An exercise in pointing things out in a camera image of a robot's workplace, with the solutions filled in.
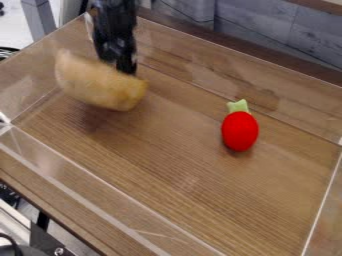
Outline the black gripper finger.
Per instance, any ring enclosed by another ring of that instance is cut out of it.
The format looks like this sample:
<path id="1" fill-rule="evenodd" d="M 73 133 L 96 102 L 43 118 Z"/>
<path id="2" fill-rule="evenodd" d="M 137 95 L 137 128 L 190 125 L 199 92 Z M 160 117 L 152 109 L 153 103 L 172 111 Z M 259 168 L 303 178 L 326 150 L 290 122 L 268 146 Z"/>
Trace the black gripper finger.
<path id="1" fill-rule="evenodd" d="M 93 34 L 93 45 L 97 57 L 107 63 L 113 63 L 116 61 L 116 53 L 111 49 L 112 42 L 113 40 L 111 36 L 105 36 L 101 33 Z"/>
<path id="2" fill-rule="evenodd" d="M 135 38 L 132 36 L 119 38 L 117 48 L 116 69 L 128 75 L 135 75 L 137 69 Z"/>

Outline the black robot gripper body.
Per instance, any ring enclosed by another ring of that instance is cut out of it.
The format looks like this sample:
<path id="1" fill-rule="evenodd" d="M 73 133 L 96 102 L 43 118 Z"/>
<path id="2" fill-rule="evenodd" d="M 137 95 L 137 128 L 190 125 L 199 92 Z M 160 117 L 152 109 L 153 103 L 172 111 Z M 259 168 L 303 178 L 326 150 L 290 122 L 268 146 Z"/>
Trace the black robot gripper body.
<path id="1" fill-rule="evenodd" d="M 136 0 L 93 0 L 92 6 L 96 10 L 93 39 L 132 38 L 136 27 Z"/>

